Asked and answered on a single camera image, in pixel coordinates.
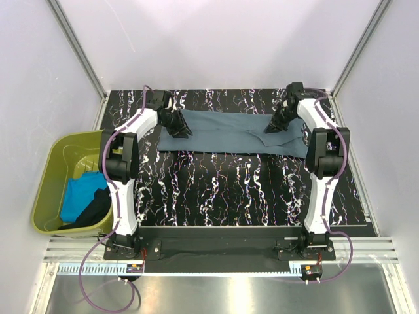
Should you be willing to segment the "slate blue t shirt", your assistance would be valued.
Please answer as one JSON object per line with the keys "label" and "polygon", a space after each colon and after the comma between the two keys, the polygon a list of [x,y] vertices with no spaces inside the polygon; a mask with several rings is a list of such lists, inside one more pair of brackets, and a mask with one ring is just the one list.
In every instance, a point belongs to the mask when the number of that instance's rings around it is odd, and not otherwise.
{"label": "slate blue t shirt", "polygon": [[273,154],[305,158],[303,121],[294,119],[288,130],[265,133],[270,114],[222,113],[183,110],[193,135],[187,139],[173,138],[163,128],[158,150],[221,154]]}

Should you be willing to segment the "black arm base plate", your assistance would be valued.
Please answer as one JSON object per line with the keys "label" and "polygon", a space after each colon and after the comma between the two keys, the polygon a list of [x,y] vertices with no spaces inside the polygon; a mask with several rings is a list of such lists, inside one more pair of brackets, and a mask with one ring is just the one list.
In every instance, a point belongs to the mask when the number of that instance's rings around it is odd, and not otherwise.
{"label": "black arm base plate", "polygon": [[163,265],[222,265],[272,269],[280,262],[334,261],[332,241],[326,249],[300,252],[300,227],[140,227],[129,247],[111,239],[107,260],[145,259]]}

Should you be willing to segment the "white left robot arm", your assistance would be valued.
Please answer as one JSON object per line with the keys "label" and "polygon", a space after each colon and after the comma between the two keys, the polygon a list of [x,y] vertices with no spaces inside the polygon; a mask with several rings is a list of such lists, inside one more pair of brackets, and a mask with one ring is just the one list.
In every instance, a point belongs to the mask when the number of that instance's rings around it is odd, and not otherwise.
{"label": "white left robot arm", "polygon": [[133,236],[138,229],[134,211],[134,183],[139,175],[139,142],[156,126],[166,128],[173,138],[189,138],[183,114],[175,106],[171,92],[155,90],[147,100],[143,91],[143,105],[123,125],[103,130],[100,140],[99,171],[103,173],[111,193],[113,231],[109,236],[118,251],[128,259],[141,252],[141,243]]}

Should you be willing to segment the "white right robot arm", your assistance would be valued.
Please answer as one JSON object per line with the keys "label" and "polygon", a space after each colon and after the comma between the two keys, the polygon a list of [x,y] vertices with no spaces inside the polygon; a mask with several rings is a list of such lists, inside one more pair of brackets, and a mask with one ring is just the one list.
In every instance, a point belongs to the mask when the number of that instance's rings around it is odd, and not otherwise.
{"label": "white right robot arm", "polygon": [[302,82],[292,82],[285,89],[285,101],[276,109],[265,133],[278,133],[288,129],[300,118],[311,132],[306,155],[306,166],[312,180],[307,216],[297,243],[299,255],[312,259],[326,249],[332,234],[329,213],[335,187],[348,163],[350,131],[333,122],[321,108],[320,102],[328,95],[322,90],[315,98]]}

